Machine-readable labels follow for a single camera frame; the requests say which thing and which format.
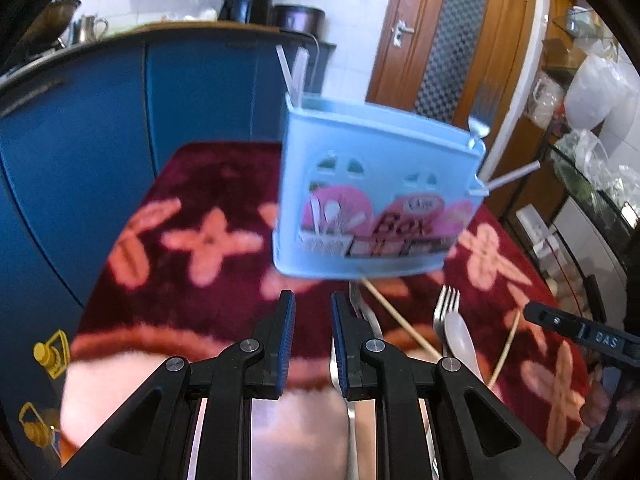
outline plastic straw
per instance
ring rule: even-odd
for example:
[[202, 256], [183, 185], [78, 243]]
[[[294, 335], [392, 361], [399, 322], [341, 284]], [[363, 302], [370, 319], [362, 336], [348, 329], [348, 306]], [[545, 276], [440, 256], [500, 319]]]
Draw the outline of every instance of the plastic straw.
[[305, 91], [306, 67], [309, 63], [309, 51], [299, 47], [296, 52], [296, 59], [293, 62], [293, 95], [291, 98], [294, 106], [302, 106], [302, 94]]
[[278, 59], [280, 60], [280, 67], [282, 69], [282, 75], [284, 81], [287, 84], [287, 92], [293, 97], [293, 80], [291, 79], [291, 72], [289, 71], [289, 65], [287, 64], [287, 58], [284, 55], [282, 45], [276, 45], [276, 52], [278, 53]]
[[485, 187], [491, 193], [494, 189], [498, 189], [499, 187], [504, 186], [505, 184], [509, 184], [514, 180], [518, 180], [529, 173], [533, 173], [534, 171], [540, 168], [540, 162], [537, 160], [526, 166], [518, 168], [517, 170], [510, 171], [509, 173], [499, 176], [498, 178], [494, 178], [492, 181], [487, 182]]

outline utensil holder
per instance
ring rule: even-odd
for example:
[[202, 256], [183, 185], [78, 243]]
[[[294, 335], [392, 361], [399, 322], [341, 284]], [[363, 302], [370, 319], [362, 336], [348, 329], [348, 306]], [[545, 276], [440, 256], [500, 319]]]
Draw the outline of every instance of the utensil holder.
[[442, 268], [488, 195], [476, 175], [484, 144], [379, 105], [313, 94], [286, 103], [276, 268], [341, 280]]

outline blue cabinet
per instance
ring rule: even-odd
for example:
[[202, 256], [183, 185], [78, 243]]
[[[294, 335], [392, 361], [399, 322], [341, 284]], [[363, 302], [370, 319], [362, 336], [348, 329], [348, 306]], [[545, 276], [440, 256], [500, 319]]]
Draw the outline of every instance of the blue cabinet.
[[44, 255], [82, 304], [154, 179], [143, 51], [137, 43], [68, 56], [0, 98], [8, 184]]
[[0, 402], [31, 476], [49, 480], [56, 467], [27, 439], [18, 413], [25, 402], [39, 412], [59, 409], [49, 376], [33, 358], [33, 345], [58, 329], [73, 337], [82, 309], [34, 243], [1, 174], [0, 233]]
[[250, 140], [258, 41], [236, 37], [149, 45], [145, 84], [158, 172], [188, 142]]
[[312, 40], [298, 38], [293, 34], [282, 34], [260, 42], [251, 140], [281, 141], [284, 133], [284, 121], [287, 116], [284, 95], [287, 92], [287, 86], [276, 54], [275, 48], [278, 44], [282, 45], [290, 69], [293, 69], [299, 47], [303, 46], [309, 51], [305, 91], [316, 94], [322, 91], [327, 61], [334, 48], [333, 45], [320, 43], [318, 52]]

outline yellow cabinet handle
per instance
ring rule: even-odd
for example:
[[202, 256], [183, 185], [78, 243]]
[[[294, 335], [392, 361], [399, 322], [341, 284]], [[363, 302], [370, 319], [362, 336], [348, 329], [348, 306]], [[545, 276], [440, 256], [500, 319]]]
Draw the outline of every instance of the yellow cabinet handle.
[[[24, 420], [29, 410], [33, 412], [33, 415], [36, 418], [35, 422]], [[36, 446], [44, 449], [53, 443], [53, 428], [50, 428], [46, 424], [34, 405], [30, 402], [24, 403], [24, 406], [20, 409], [20, 413], [18, 414], [18, 420], [20, 421], [20, 424], [22, 424], [24, 434]]]
[[69, 365], [69, 342], [66, 334], [58, 330], [46, 343], [36, 343], [33, 346], [33, 357], [47, 371], [52, 379], [62, 375]]

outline metal screw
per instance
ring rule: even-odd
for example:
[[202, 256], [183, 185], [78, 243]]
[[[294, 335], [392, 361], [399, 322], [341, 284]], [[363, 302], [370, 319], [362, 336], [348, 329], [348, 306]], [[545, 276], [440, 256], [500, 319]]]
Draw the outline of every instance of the metal screw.
[[455, 357], [445, 357], [442, 360], [442, 367], [447, 372], [457, 372], [460, 370], [460, 361], [458, 361]]
[[365, 343], [365, 348], [370, 352], [382, 352], [385, 349], [385, 342], [380, 339], [369, 339]]
[[240, 343], [240, 349], [243, 352], [255, 352], [258, 349], [258, 346], [260, 346], [260, 343], [255, 339], [245, 339]]
[[166, 362], [165, 366], [170, 372], [177, 372], [184, 368], [184, 359], [180, 357], [172, 357]]

